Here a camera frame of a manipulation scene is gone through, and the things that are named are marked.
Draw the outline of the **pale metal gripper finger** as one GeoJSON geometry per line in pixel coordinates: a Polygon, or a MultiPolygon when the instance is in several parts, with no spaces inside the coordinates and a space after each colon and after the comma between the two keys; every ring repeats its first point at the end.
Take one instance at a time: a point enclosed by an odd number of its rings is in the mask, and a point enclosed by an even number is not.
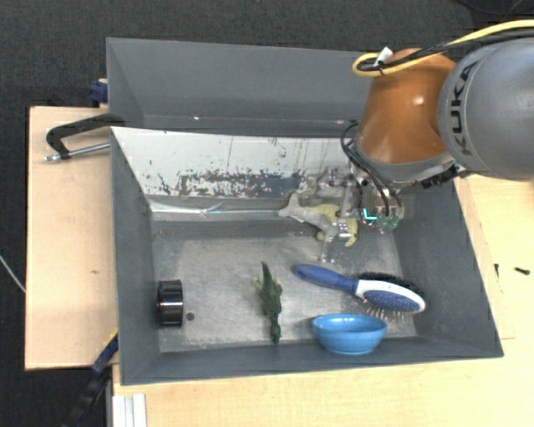
{"type": "Polygon", "coordinates": [[[316,178],[316,193],[340,193],[344,176],[338,168],[326,167],[316,178]]]}
{"type": "Polygon", "coordinates": [[[320,231],[320,242],[320,261],[333,262],[335,250],[352,245],[352,227],[346,219],[339,219],[320,231]]]}

